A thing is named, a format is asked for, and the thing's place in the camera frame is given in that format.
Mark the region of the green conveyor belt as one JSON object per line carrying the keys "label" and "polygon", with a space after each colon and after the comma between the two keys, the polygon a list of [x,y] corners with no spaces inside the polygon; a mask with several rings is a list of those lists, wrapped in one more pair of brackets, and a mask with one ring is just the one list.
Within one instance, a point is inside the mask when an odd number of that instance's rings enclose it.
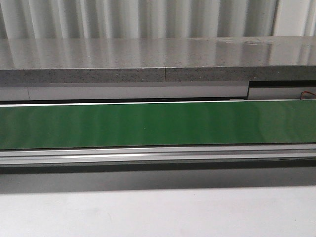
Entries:
{"label": "green conveyor belt", "polygon": [[314,143],[315,100],[3,105],[3,150]]}

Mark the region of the grey stone countertop slab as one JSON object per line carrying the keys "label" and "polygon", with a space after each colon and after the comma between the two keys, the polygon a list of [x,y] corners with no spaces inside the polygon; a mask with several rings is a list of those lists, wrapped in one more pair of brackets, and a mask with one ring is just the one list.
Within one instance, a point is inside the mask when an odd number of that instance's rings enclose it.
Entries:
{"label": "grey stone countertop slab", "polygon": [[0,81],[315,83],[316,39],[2,39]]}

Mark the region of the aluminium conveyor front rail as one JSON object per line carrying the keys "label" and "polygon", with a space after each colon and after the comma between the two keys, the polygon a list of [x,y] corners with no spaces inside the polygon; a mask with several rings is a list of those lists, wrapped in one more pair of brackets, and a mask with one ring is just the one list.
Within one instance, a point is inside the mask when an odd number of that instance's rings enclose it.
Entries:
{"label": "aluminium conveyor front rail", "polygon": [[88,165],[267,164],[314,166],[316,145],[232,144],[4,150],[0,166],[58,167]]}

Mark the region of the white pleated curtain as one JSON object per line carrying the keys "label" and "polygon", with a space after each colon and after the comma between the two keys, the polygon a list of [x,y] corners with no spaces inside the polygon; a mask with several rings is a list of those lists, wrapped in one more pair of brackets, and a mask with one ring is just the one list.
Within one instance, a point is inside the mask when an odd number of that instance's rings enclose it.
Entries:
{"label": "white pleated curtain", "polygon": [[313,0],[3,0],[3,39],[314,36]]}

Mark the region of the white panel under countertop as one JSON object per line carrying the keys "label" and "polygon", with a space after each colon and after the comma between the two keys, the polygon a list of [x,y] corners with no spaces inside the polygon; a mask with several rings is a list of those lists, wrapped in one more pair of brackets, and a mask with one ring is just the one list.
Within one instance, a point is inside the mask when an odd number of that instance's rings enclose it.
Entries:
{"label": "white panel under countertop", "polygon": [[314,80],[1,84],[1,101],[299,99]]}

